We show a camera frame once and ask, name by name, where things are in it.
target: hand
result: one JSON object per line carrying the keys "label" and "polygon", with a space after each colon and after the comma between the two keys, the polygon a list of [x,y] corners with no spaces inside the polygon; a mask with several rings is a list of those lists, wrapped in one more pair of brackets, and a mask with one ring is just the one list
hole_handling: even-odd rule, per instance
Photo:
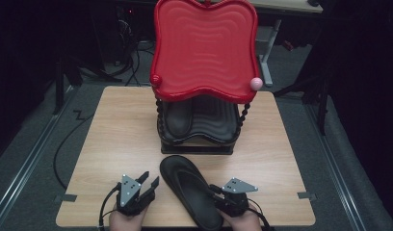
{"label": "hand", "polygon": [[[249,207],[256,211],[256,208],[249,204]],[[226,220],[230,226],[232,226],[233,231],[261,231],[262,228],[260,227],[260,219],[259,217],[252,211],[245,211],[239,217],[232,218],[228,214],[224,213],[223,211],[219,210],[221,216]]]}
{"label": "hand", "polygon": [[119,211],[112,212],[109,216],[110,231],[141,231],[147,209],[148,206],[134,217],[128,217]]}

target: gray carpet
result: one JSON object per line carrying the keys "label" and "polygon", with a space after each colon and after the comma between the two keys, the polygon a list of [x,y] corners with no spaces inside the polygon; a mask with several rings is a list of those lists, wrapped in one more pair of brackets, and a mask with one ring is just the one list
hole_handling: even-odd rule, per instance
{"label": "gray carpet", "polygon": [[[269,66],[274,78],[274,86],[263,90],[276,91],[294,82],[302,61],[311,47],[304,47],[288,52],[282,47],[275,47],[269,59]],[[140,83],[148,78],[150,59],[148,53],[140,54],[139,71],[136,74]],[[109,71],[116,67],[109,66]],[[120,76],[126,81],[131,72]],[[52,136],[40,151],[41,155],[33,171],[28,176],[26,184],[22,185],[16,200],[8,205],[11,208],[3,217],[0,230],[65,230],[56,225],[55,218],[60,203],[55,201],[65,190],[56,180],[53,170],[53,160],[58,147],[57,169],[62,181],[67,184],[76,164],[85,136],[90,127],[91,119],[82,123],[82,118],[91,116],[98,104],[103,89],[111,85],[98,79],[85,78],[82,87],[72,90],[70,100],[64,112],[56,120]],[[34,149],[39,135],[49,123],[54,111],[54,88],[51,88],[45,101],[34,110],[25,120],[22,129],[0,159],[0,201],[5,195],[19,169],[28,159]],[[286,127],[289,140],[297,159],[303,182],[308,192],[315,193],[317,199],[311,201],[316,223],[309,227],[276,227],[275,230],[354,230],[342,198],[328,170],[328,162],[324,155],[325,148],[320,140],[318,131],[314,128],[314,121],[296,94],[289,94],[277,99],[277,105]],[[347,136],[340,124],[332,102],[328,103],[326,132],[322,138],[327,141],[337,165],[346,179],[354,203],[361,214],[365,230],[393,230],[390,216],[380,204],[380,199],[374,191],[359,164],[354,151],[348,143]],[[72,230],[96,230],[96,228],[74,228]]]}

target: wooden tabletop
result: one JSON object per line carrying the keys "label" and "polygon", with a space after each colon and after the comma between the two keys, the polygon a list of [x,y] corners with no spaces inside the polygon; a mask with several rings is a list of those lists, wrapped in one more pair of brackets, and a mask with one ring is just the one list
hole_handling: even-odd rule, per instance
{"label": "wooden tabletop", "polygon": [[[149,188],[151,181],[160,175],[161,161],[168,157],[160,151],[156,124],[151,88],[104,90],[66,191],[77,198],[62,203],[56,218],[59,226],[96,226],[101,204],[122,174],[135,179],[149,171],[142,192]],[[223,186],[236,177],[258,187],[259,191],[248,192],[248,197],[261,206],[271,226],[315,222],[308,199],[298,198],[305,187],[270,92],[257,93],[232,155],[184,156],[198,167],[208,184]],[[105,212],[115,203],[116,195],[113,195]],[[156,199],[148,209],[144,227],[173,226],[196,225],[160,177]]]}

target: red wavy tray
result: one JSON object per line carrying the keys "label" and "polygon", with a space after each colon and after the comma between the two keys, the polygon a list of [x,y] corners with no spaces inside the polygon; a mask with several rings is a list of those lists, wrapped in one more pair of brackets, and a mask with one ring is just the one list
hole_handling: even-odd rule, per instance
{"label": "red wavy tray", "polygon": [[158,98],[179,101],[210,94],[237,104],[253,99],[256,90],[250,82],[259,77],[257,16],[248,1],[160,0],[154,20],[157,44],[150,83]]}

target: black cable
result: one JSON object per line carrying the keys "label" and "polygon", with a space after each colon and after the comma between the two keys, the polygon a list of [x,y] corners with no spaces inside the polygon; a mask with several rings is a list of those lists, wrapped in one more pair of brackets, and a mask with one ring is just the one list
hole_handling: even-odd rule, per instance
{"label": "black cable", "polygon": [[263,215],[262,208],[260,208],[260,205],[259,205],[258,203],[256,203],[256,201],[254,201],[254,200],[252,200],[252,199],[249,199],[249,198],[248,198],[248,201],[250,201],[250,202],[252,202],[253,204],[255,204],[255,205],[257,206],[257,208],[259,208],[260,213]]}
{"label": "black cable", "polygon": [[136,73],[137,73],[137,71],[139,70],[139,67],[140,67],[140,53],[139,53],[139,50],[138,50],[138,49],[136,49],[136,54],[137,54],[137,66],[136,66],[136,69],[132,69],[132,70],[133,70],[133,73],[132,73],[131,76],[128,78],[127,82],[125,83],[125,86],[126,86],[126,87],[130,84],[130,82],[131,82],[131,80],[132,80],[133,78],[134,78],[134,80],[136,81],[138,87],[141,87],[141,86],[142,86],[142,85],[139,83],[139,80],[136,78]]}
{"label": "black cable", "polygon": [[254,214],[256,214],[263,222],[264,226],[265,226],[265,230],[266,231],[270,231],[271,230],[271,225],[268,223],[268,221],[266,220],[265,216],[263,216],[263,214],[255,211],[254,209],[251,208],[245,208],[248,211],[253,212]]}
{"label": "black cable", "polygon": [[[115,71],[113,73],[108,74],[109,76],[116,77],[116,76],[126,72],[130,68],[133,68],[134,62],[133,62],[133,60],[131,58],[131,53],[134,50],[138,49],[139,43],[137,42],[137,40],[140,37],[140,30],[136,30],[136,31],[137,32],[134,35],[130,35],[131,38],[129,38],[127,40],[126,43],[129,43],[129,44],[128,45],[123,44],[123,56],[127,56],[127,61],[126,61],[125,66],[122,69],[120,69],[120,70],[117,70],[117,71]],[[87,77],[91,77],[91,78],[98,78],[99,77],[99,76],[97,76],[95,74],[90,74],[90,73],[88,73],[88,72],[86,72],[86,71],[84,71],[82,69],[80,69],[80,73],[85,75],[85,76],[87,76]]]}
{"label": "black cable", "polygon": [[100,209],[100,215],[98,217],[98,230],[100,231],[105,231],[104,229],[104,216],[106,216],[109,213],[112,213],[113,211],[108,212],[107,214],[103,215],[104,207],[106,206],[107,201],[109,200],[110,196],[112,196],[113,193],[116,191],[119,191],[121,189],[121,183],[118,182],[116,186],[110,190],[110,192],[106,195],[106,198],[104,198],[103,203],[101,204],[101,209]]}
{"label": "black cable", "polygon": [[143,51],[143,52],[148,53],[150,55],[154,55],[154,53],[152,53],[151,51],[148,51],[148,50],[140,50],[140,51]]}
{"label": "black cable", "polygon": [[74,131],[76,131],[76,129],[78,129],[83,123],[85,123],[86,121],[88,121],[91,117],[93,117],[93,115],[90,115],[88,117],[86,117],[84,120],[82,120],[76,127],[73,128],[73,130],[71,130],[67,136],[62,140],[62,142],[59,144],[58,149],[55,152],[55,156],[53,158],[53,170],[55,172],[55,176],[56,179],[58,180],[59,184],[61,184],[61,186],[66,190],[67,186],[66,184],[61,180],[61,177],[59,177],[59,173],[58,170],[56,169],[56,161],[58,159],[58,155],[59,155],[59,151],[61,150],[62,146],[64,145],[64,143],[67,141],[67,139],[73,134]]}
{"label": "black cable", "polygon": [[117,211],[117,210],[112,210],[112,211],[109,211],[109,212],[105,213],[105,214],[103,215],[103,218],[106,217],[107,215],[111,214],[112,212],[115,212],[115,211]]}

